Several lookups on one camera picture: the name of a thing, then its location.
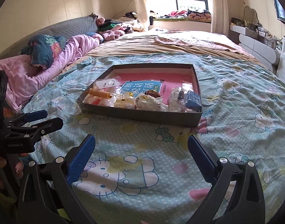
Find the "curtain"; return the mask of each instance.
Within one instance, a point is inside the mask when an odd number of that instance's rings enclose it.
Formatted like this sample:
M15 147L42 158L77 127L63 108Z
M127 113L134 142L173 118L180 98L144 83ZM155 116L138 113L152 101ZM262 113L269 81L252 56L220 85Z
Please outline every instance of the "curtain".
M150 25L150 9L149 9L150 0L134 0L134 1L135 1L137 19L139 20L139 22L143 24L143 31L148 31Z
M212 7L211 33L229 34L229 8L227 0L208 0Z

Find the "hello kitty bed sheet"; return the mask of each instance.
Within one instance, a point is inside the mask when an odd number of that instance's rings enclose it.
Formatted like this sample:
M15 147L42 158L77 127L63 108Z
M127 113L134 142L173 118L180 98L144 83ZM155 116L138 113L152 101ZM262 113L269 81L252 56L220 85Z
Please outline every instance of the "hello kitty bed sheet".
M111 65L190 63L199 79L203 115L196 129L85 114L78 96ZM193 54L89 58L34 95L24 112L46 109L64 127L44 136L31 154L38 163L65 156L90 133L96 148L73 188L98 224L184 224L211 187L187 150L195 134L231 162L253 160L266 203L266 221L285 199L285 84L242 60ZM218 212L222 215L231 183Z

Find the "silver screw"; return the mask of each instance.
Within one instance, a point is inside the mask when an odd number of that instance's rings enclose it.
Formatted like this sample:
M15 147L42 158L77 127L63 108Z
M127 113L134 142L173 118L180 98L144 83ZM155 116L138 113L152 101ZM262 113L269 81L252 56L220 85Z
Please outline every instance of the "silver screw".
M59 156L56 160L57 163L61 163L64 161L64 158L62 156Z
M254 167L254 162L253 161L249 161L248 163L247 163L250 167Z
M219 159L219 161L220 161L221 163L227 163L227 162L228 162L228 160L227 160L225 157L221 157L221 158Z
M28 164L29 167L32 167L34 165L35 165L35 161L30 161L29 164Z

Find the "quilted headboard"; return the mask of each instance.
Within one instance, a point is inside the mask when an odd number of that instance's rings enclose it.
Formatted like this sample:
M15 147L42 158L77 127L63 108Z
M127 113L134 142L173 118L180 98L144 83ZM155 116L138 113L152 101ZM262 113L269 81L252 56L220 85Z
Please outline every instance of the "quilted headboard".
M63 21L51 26L42 28L26 37L20 39L16 43L12 44L10 47L5 49L0 53L0 60L19 54L20 50L28 44L28 41L31 37L36 34L45 34L45 35L62 35L69 39L72 36L79 34L87 34L89 32L96 33L98 31L96 20L98 16L92 13L86 17L70 19Z

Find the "orange spiral toy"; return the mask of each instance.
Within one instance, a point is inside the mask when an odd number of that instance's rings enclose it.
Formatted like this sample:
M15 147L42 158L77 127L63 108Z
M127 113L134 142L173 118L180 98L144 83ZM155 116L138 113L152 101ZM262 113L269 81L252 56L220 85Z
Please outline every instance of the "orange spiral toy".
M109 92L103 92L103 91L95 90L92 88L90 88L89 94L96 96L96 97L99 97L99 98L103 98L103 99L111 99L112 98L112 96L110 95Z

